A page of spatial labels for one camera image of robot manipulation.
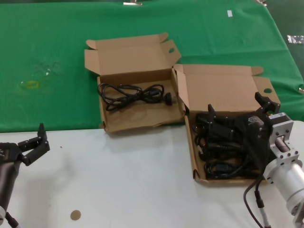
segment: white table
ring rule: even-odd
[[[299,151],[301,129],[304,123],[296,122],[292,132]],[[23,228],[257,228],[243,202],[245,186],[192,179],[184,126],[139,133],[48,132],[51,151],[21,165],[8,211]],[[35,136],[3,133],[0,142]],[[276,188],[262,186],[261,194],[272,227],[292,227]],[[261,221],[252,191],[248,201]],[[70,218],[75,209],[82,213],[78,221]],[[6,221],[2,227],[9,227]]]

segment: box lid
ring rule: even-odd
[[[181,57],[168,33],[87,40],[85,67],[101,76],[171,68]]]
[[[176,64],[174,69],[179,96],[192,111],[207,111],[212,104],[218,112],[251,112],[260,107],[255,92],[271,86],[268,79],[257,79],[258,89],[252,76],[263,73],[260,66]]]

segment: box handle hole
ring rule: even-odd
[[[173,53],[175,51],[175,48],[170,48],[169,53]]]
[[[264,93],[266,93],[266,94],[270,94],[270,93],[272,93],[272,89],[264,89]]]

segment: cardboard box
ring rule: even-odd
[[[257,76],[263,73],[263,69],[249,66],[181,64],[176,64],[174,69],[178,79],[179,96],[189,109],[185,123],[194,180],[201,183],[252,182],[241,178],[206,179],[205,162],[199,158],[191,124],[197,113],[208,112],[208,104],[211,104],[219,115],[237,116],[255,111],[260,107],[255,100],[255,92],[258,91],[262,96],[268,96],[272,101],[280,103],[269,79]]]
[[[184,106],[177,96],[176,75],[172,68],[181,55],[173,40],[167,38],[168,34],[162,33],[86,41],[93,50],[85,50],[85,67],[99,74],[98,84],[132,84],[142,89],[162,84],[165,93],[170,92],[172,95],[172,106],[167,106],[164,102],[148,104],[137,101],[114,112],[106,111],[106,104],[99,97],[103,128],[107,132],[184,121]],[[120,97],[121,94],[111,91],[109,96]]]

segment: green cloth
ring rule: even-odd
[[[304,1],[267,0],[267,9],[275,20],[302,77],[304,77],[304,45],[290,44],[287,40],[287,35],[304,35]]]
[[[228,17],[227,10],[233,16]],[[303,79],[267,8],[253,0],[0,5],[0,131],[98,128],[87,39],[168,32],[181,63],[262,66],[282,111],[304,120]]]

